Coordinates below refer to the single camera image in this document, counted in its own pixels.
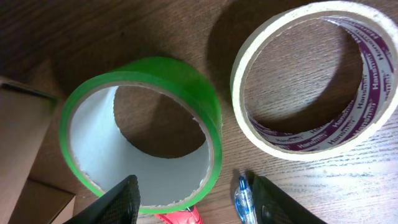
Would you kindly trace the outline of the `green tape roll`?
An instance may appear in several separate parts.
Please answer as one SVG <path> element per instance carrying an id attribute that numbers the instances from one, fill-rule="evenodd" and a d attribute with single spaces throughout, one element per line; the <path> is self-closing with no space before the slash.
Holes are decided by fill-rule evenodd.
<path id="1" fill-rule="evenodd" d="M 121 86 L 162 93 L 184 107 L 205 135 L 186 156 L 166 159 L 133 146 L 114 116 Z M 209 81 L 190 65 L 167 57 L 148 57 L 93 77 L 76 88 L 63 107 L 59 143 L 65 162 L 79 181 L 101 197 L 129 175 L 136 175 L 145 214 L 184 210 L 215 185 L 222 165 L 221 107 Z"/>

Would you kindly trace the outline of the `beige masking tape roll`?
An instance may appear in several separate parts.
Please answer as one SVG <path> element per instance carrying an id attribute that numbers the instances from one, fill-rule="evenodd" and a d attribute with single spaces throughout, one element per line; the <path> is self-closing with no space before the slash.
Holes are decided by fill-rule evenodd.
<path id="1" fill-rule="evenodd" d="M 260 51 L 287 29 L 321 19 L 344 28 L 359 46 L 362 81 L 339 117 L 298 134 L 260 125 L 244 105 L 244 85 Z M 239 127 L 259 149 L 281 159 L 316 161 L 349 151 L 372 136 L 397 107 L 397 25 L 377 9 L 349 1 L 325 1 L 290 9 L 261 24 L 243 43 L 233 64 L 230 90 Z"/>

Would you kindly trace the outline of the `blue ballpoint pen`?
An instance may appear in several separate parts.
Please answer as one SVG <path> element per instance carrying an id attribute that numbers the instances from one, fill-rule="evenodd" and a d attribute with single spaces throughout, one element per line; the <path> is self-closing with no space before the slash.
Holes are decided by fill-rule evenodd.
<path id="1" fill-rule="evenodd" d="M 238 179 L 238 188 L 234 193 L 235 209 L 243 224 L 257 224 L 252 192 L 243 176 Z"/>

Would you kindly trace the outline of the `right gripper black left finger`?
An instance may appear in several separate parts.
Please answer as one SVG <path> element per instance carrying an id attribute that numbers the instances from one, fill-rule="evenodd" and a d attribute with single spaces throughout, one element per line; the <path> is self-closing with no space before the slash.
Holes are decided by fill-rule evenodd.
<path id="1" fill-rule="evenodd" d="M 129 175 L 65 224 L 135 224 L 140 204 L 137 177 Z"/>

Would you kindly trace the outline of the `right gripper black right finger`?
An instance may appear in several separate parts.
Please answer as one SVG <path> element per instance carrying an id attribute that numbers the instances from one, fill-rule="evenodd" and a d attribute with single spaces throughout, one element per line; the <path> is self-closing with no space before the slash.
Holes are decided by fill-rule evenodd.
<path id="1" fill-rule="evenodd" d="M 252 189 L 259 224 L 326 224 L 266 177 L 255 175 Z"/>

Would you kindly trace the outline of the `orange utility knife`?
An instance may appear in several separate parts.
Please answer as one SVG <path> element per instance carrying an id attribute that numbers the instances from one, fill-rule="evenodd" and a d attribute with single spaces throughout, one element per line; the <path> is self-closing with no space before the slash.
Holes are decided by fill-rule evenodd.
<path id="1" fill-rule="evenodd" d="M 156 214 L 155 216 L 165 224 L 203 224 L 203 219 L 195 205 L 188 207 L 185 210 Z"/>

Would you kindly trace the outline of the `brown cardboard box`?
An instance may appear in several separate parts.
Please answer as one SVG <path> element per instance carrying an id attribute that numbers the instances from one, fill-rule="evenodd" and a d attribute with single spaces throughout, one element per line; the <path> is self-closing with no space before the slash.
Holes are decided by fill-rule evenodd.
<path id="1" fill-rule="evenodd" d="M 57 101 L 1 79 L 1 223 L 65 223 L 75 196 L 28 176 Z"/>

